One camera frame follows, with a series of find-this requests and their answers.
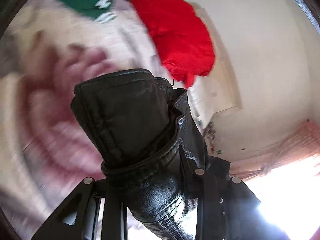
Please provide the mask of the black leather jacket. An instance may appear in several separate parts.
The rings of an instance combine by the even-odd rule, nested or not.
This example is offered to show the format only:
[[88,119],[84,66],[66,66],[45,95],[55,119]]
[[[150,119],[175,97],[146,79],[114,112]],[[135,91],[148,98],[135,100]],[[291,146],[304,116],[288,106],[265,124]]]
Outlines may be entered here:
[[131,69],[79,83],[74,94],[71,109],[135,219],[161,239],[194,239],[197,201],[183,195],[180,152],[220,178],[230,163],[208,154],[187,91]]

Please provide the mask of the floral plush bed blanket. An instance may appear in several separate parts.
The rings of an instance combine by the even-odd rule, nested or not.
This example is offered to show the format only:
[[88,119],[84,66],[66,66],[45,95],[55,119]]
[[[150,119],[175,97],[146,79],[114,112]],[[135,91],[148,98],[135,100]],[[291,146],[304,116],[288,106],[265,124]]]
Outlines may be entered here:
[[1,38],[1,208],[21,239],[81,178],[102,177],[70,109],[74,86],[137,67],[176,81],[132,3],[113,0],[111,11],[100,23],[59,0],[30,0]]

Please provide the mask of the pink floral curtain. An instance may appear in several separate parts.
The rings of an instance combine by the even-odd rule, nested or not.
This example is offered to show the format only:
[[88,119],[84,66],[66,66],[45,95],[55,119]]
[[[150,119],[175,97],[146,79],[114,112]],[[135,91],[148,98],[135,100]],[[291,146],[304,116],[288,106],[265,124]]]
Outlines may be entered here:
[[249,181],[314,155],[319,155],[319,125],[307,121],[262,155],[231,162],[230,176]]

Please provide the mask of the beige bed headboard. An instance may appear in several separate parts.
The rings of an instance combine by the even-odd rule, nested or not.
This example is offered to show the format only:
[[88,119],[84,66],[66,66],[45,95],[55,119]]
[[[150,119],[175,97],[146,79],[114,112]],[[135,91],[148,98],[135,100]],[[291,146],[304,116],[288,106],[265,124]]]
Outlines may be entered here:
[[241,110],[242,101],[227,49],[210,15],[199,4],[191,5],[207,28],[215,53],[215,62],[210,73],[207,76],[197,76],[188,89],[191,112],[198,124],[205,128],[214,118]]

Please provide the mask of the red quilt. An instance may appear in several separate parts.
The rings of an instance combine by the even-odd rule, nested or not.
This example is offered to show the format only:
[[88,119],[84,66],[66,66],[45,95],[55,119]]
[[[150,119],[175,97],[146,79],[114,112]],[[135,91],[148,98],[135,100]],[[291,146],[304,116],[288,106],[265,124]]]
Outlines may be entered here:
[[215,63],[209,31],[184,0],[131,0],[151,36],[162,65],[189,88]]

